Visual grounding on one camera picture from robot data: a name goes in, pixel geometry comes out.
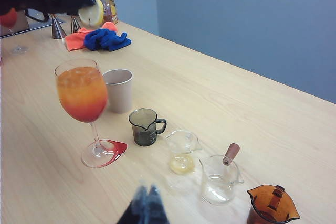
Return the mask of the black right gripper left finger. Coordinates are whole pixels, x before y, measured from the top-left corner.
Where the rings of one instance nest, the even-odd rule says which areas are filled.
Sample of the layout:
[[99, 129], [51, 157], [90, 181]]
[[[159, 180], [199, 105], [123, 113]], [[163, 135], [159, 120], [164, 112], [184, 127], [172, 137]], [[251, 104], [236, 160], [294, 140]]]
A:
[[117, 224], [145, 223], [147, 188], [139, 186]]

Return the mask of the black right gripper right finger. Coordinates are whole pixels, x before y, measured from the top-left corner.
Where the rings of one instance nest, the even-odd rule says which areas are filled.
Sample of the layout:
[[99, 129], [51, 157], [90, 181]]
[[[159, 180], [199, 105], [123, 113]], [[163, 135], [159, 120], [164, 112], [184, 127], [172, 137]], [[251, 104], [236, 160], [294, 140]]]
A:
[[152, 185], [146, 198], [146, 222], [169, 224], [158, 188]]

